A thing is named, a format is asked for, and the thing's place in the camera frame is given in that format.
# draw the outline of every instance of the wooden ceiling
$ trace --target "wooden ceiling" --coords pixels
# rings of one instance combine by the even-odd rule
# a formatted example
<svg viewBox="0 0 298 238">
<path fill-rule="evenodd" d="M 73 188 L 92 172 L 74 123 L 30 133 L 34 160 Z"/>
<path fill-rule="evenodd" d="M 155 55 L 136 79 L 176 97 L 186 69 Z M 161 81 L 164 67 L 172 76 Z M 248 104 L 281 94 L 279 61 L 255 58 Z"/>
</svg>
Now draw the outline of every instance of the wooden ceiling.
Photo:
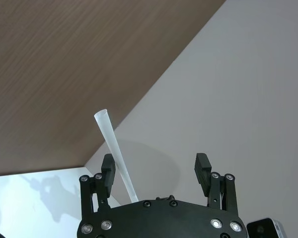
<svg viewBox="0 0 298 238">
<path fill-rule="evenodd" d="M 0 175 L 83 166 L 223 2 L 0 0 Z"/>
</svg>

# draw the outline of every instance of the black lens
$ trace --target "black lens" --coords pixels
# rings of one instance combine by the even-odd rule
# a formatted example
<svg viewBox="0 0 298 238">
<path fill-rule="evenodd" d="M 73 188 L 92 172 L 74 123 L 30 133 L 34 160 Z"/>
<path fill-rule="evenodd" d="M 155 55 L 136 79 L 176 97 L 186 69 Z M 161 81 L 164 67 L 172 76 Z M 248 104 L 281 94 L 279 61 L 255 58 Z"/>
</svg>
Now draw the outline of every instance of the black lens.
<svg viewBox="0 0 298 238">
<path fill-rule="evenodd" d="M 257 232 L 260 234 L 264 233 L 264 228 L 262 226 L 257 227 Z"/>
</svg>

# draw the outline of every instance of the camera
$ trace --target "camera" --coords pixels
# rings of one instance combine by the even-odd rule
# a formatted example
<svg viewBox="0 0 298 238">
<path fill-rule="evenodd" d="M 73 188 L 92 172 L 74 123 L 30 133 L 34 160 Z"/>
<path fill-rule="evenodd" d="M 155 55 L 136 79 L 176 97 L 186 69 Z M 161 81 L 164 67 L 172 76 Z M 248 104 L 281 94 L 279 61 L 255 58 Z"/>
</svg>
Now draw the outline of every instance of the camera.
<svg viewBox="0 0 298 238">
<path fill-rule="evenodd" d="M 287 238 L 283 225 L 271 218 L 248 223 L 249 238 Z"/>
</svg>

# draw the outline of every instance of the screw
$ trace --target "screw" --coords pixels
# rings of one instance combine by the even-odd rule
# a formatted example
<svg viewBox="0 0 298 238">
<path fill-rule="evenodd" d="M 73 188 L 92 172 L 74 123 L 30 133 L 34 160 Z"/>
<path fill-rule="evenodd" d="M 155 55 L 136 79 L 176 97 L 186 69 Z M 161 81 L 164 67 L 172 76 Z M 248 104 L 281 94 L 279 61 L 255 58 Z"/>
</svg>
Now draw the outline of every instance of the screw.
<svg viewBox="0 0 298 238">
<path fill-rule="evenodd" d="M 232 175 L 226 175 L 226 178 L 227 178 L 228 180 L 233 180 L 233 179 L 234 179 L 234 177 L 233 177 Z"/>
<path fill-rule="evenodd" d="M 216 174 L 216 173 L 213 173 L 213 174 L 212 174 L 212 177 L 214 177 L 214 178 L 216 178 L 216 179 L 217 179 L 217 178 L 219 177 L 219 175 L 218 175 L 218 174 Z"/>
<path fill-rule="evenodd" d="M 101 223 L 101 228 L 105 231 L 111 229 L 112 226 L 113 226 L 113 224 L 111 223 L 111 221 L 108 221 L 108 220 L 103 221 Z"/>
<path fill-rule="evenodd" d="M 174 200 L 171 201 L 169 204 L 171 207 L 176 207 L 178 205 L 177 201 L 174 201 Z"/>
<path fill-rule="evenodd" d="M 229 234 L 222 233 L 220 238 L 230 238 Z"/>
<path fill-rule="evenodd" d="M 144 207 L 150 207 L 151 202 L 150 201 L 144 201 Z"/>
<path fill-rule="evenodd" d="M 88 177 L 87 176 L 82 176 L 82 177 L 80 177 L 80 180 L 82 182 L 86 182 L 88 180 Z"/>
<path fill-rule="evenodd" d="M 242 230 L 242 227 L 240 226 L 239 223 L 237 222 L 231 222 L 230 225 L 229 225 L 233 231 L 235 232 L 240 232 Z"/>
<path fill-rule="evenodd" d="M 83 225 L 83 226 L 81 227 L 81 232 L 82 232 L 83 234 L 89 234 L 89 233 L 91 233 L 92 230 L 93 230 L 93 226 L 90 225 L 90 224 Z"/>
<path fill-rule="evenodd" d="M 95 174 L 95 178 L 96 178 L 96 179 L 101 179 L 102 177 L 103 177 L 102 174 Z"/>
<path fill-rule="evenodd" d="M 218 229 L 222 227 L 222 222 L 219 219 L 212 219 L 211 224 Z"/>
</svg>

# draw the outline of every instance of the translucent straw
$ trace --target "translucent straw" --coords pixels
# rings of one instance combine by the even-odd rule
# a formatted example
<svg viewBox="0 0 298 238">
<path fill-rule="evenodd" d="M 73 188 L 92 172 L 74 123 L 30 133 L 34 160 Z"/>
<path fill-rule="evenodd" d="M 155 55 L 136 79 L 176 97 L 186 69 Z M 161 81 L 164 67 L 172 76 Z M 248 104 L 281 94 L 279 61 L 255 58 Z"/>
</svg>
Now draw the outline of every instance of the translucent straw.
<svg viewBox="0 0 298 238">
<path fill-rule="evenodd" d="M 137 198 L 133 184 L 131 183 L 123 156 L 119 149 L 118 142 L 117 142 L 107 109 L 97 112 L 94 115 L 94 117 L 95 117 L 95 120 L 97 121 L 97 124 L 99 126 L 101 133 L 105 138 L 108 148 L 114 157 L 117 169 L 119 170 L 121 177 L 124 181 L 124 184 L 126 186 L 131 202 L 138 202 L 139 200 Z"/>
</svg>

